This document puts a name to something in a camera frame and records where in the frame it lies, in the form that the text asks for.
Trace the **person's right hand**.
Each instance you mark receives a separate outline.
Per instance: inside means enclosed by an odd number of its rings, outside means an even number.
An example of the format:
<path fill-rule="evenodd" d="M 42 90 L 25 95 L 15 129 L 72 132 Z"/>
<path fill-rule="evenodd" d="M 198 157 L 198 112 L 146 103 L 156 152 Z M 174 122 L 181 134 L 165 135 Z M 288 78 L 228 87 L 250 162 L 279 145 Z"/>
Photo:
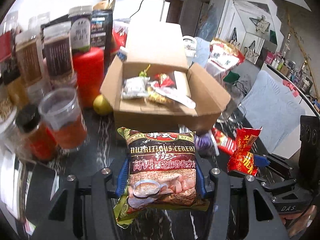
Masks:
<path fill-rule="evenodd" d="M 287 228 L 290 239 L 299 239 L 311 225 L 317 214 L 317 206 L 312 205 L 302 213 L 280 215 L 282 223 Z"/>

